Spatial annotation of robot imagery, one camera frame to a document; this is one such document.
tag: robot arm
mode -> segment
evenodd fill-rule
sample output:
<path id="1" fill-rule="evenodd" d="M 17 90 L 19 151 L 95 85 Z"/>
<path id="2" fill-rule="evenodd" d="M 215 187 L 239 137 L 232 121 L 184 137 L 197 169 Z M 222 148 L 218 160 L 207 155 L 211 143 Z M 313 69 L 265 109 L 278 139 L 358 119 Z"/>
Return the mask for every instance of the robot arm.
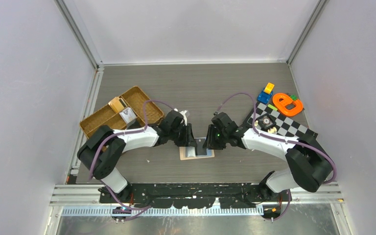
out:
<path id="1" fill-rule="evenodd" d="M 299 141 L 325 152 L 313 136 L 297 138 L 265 133 L 266 137 L 263 137 L 252 128 L 237 126 L 225 113 L 216 114 L 211 121 L 213 124 L 209 125 L 204 148 L 224 149 L 229 143 L 231 146 L 271 154 L 288 163 L 288 168 L 269 172 L 259 183 L 257 193 L 263 200 L 276 198 L 278 193 L 289 188 L 302 187 L 309 192 L 316 192 L 332 172 L 331 165 L 322 156 L 299 145 L 287 143 Z M 113 133 L 117 136 L 106 142 L 104 151 L 96 161 L 93 176 L 109 186 L 119 198 L 127 198 L 130 193 L 127 180 L 116 169 L 123 152 L 140 147 L 155 147 L 168 140 L 174 141 L 177 146 L 196 147 L 191 124 L 184 121 L 181 113 L 173 110 L 161 124 L 150 125 L 138 133 L 132 130 L 132 134 L 126 134 L 129 130 L 112 130 L 108 126 L 101 126 L 77 153 L 88 169 L 91 168 L 99 145 Z M 273 140 L 279 138 L 285 142 Z"/>
<path id="2" fill-rule="evenodd" d="M 309 192 L 316 192 L 319 186 L 332 172 L 332 166 L 316 152 L 299 145 L 288 143 L 303 142 L 325 153 L 316 139 L 310 135 L 283 137 L 265 133 L 265 137 L 249 127 L 238 127 L 226 113 L 215 114 L 209 125 L 204 147 L 224 149 L 226 144 L 243 149 L 259 150 L 276 156 L 288 163 L 288 168 L 270 172 L 259 183 L 259 194 L 263 199 L 271 199 L 283 190 L 302 187 Z"/>
<path id="3" fill-rule="evenodd" d="M 128 186 L 127 180 L 116 169 L 122 153 L 141 147 L 155 147 L 174 141 L 177 146 L 196 147 L 191 124 L 184 121 L 184 116 L 177 111 L 170 111 L 161 124 L 152 124 L 140 131 L 112 130 L 108 126 L 101 126 L 77 152 L 79 160 L 91 168 L 97 148 L 102 141 L 113 134 L 104 145 L 104 150 L 96 161 L 93 176 L 109 186 L 115 193 L 121 193 Z"/>

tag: checkerboard mat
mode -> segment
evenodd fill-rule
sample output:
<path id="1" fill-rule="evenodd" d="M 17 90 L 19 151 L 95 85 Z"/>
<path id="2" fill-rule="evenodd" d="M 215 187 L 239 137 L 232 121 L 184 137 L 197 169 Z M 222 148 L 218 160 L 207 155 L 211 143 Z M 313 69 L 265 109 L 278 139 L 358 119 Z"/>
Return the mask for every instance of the checkerboard mat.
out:
<path id="1" fill-rule="evenodd" d="M 260 117 L 263 114 L 268 113 L 273 120 L 276 122 L 276 129 L 278 130 L 278 134 L 281 136 L 287 136 L 287 137 L 301 137 L 304 134 L 310 134 L 313 137 L 317 137 L 318 133 L 310 130 L 309 128 L 301 125 L 297 121 L 292 120 L 289 117 L 286 117 L 285 115 L 279 113 L 278 111 L 275 111 L 267 105 L 257 102 L 256 104 L 256 117 Z M 249 113 L 247 118 L 243 121 L 243 125 L 252 127 L 253 122 L 253 110 Z"/>

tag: small object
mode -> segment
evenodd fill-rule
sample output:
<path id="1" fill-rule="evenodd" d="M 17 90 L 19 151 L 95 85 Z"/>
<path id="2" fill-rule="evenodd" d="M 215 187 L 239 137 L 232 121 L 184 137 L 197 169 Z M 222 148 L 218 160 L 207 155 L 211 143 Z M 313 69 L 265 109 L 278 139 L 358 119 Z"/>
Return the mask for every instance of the small object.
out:
<path id="1" fill-rule="evenodd" d="M 289 96 L 293 101 L 297 100 L 298 98 L 293 94 Z"/>
<path id="2" fill-rule="evenodd" d="M 304 105 L 299 99 L 293 100 L 284 93 L 274 95 L 273 103 L 276 108 L 278 108 L 278 111 L 287 117 L 293 117 L 304 109 Z"/>
<path id="3" fill-rule="evenodd" d="M 270 94 L 274 87 L 275 87 L 275 84 L 269 82 L 267 83 L 267 86 L 264 88 L 264 92 L 266 94 Z"/>
<path id="4" fill-rule="evenodd" d="M 267 104 L 270 101 L 270 98 L 272 97 L 273 92 L 267 94 L 264 92 L 264 89 L 260 92 L 260 94 L 257 96 L 257 100 L 262 102 L 263 104 Z"/>
<path id="5" fill-rule="evenodd" d="M 267 107 L 273 109 L 274 111 L 277 111 L 277 110 L 278 110 L 275 106 L 273 106 L 273 105 L 271 105 L 271 104 L 268 104 Z"/>
<path id="6" fill-rule="evenodd" d="M 214 157 L 214 150 L 203 148 L 202 142 L 205 142 L 206 138 L 195 138 L 197 142 L 196 147 L 179 147 L 180 160 L 191 160 L 200 158 L 212 158 Z"/>
<path id="7" fill-rule="evenodd" d="M 120 116 L 123 118 L 126 124 L 130 123 L 133 119 L 136 119 L 136 114 L 130 107 L 127 107 L 120 112 Z"/>
<path id="8" fill-rule="evenodd" d="M 276 133 L 277 131 L 278 131 L 278 130 L 277 130 L 276 127 L 272 127 L 272 128 L 270 128 L 269 130 L 267 130 L 267 132 L 270 133 L 270 134 L 274 134 L 274 133 Z"/>
<path id="9" fill-rule="evenodd" d="M 124 110 L 128 105 L 126 102 L 119 97 L 114 97 L 112 100 L 109 101 L 109 106 L 113 109 L 115 113 L 119 113 Z"/>
<path id="10" fill-rule="evenodd" d="M 258 125 L 261 127 L 263 131 L 267 131 L 271 129 L 272 127 L 276 126 L 276 122 L 268 114 L 264 114 L 258 117 L 257 120 L 258 120 Z"/>

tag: gray table surface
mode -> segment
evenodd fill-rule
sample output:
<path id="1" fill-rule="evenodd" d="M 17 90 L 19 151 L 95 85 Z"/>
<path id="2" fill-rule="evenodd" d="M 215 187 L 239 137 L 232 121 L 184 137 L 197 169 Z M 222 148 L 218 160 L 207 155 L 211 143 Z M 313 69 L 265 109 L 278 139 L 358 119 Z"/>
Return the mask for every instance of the gray table surface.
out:
<path id="1" fill-rule="evenodd" d="M 204 137 L 216 108 L 237 92 L 257 97 L 268 82 L 275 84 L 275 93 L 297 95 L 287 64 L 197 64 L 107 66 L 98 93 L 95 110 L 132 86 L 139 86 L 151 99 L 189 110 L 195 137 Z M 158 105 L 166 114 L 169 109 Z M 237 124 L 249 114 L 249 97 L 232 98 L 221 111 Z M 293 117 L 307 125 L 303 113 Z M 132 183 L 206 183 L 259 182 L 272 170 L 282 170 L 286 162 L 259 151 L 227 146 L 215 151 L 214 158 L 181 161 L 179 148 L 172 142 L 132 150 L 124 154 L 117 167 Z M 77 183 L 86 183 L 89 171 L 81 165 Z"/>

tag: wicker tray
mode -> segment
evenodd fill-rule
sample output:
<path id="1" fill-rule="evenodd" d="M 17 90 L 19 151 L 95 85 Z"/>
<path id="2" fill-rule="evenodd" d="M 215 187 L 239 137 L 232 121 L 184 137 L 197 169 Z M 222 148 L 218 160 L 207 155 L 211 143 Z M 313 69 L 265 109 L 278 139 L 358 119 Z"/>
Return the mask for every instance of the wicker tray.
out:
<path id="1" fill-rule="evenodd" d="M 119 96 L 133 109 L 137 116 L 137 120 L 141 125 L 145 125 L 143 116 L 143 103 L 150 98 L 138 86 L 134 86 Z M 159 123 L 164 117 L 163 111 L 154 103 L 146 104 L 146 115 L 148 123 Z M 126 129 L 126 123 L 113 109 L 106 104 L 92 115 L 80 122 L 80 127 L 84 134 L 88 137 L 102 125 L 108 125 L 112 129 Z"/>

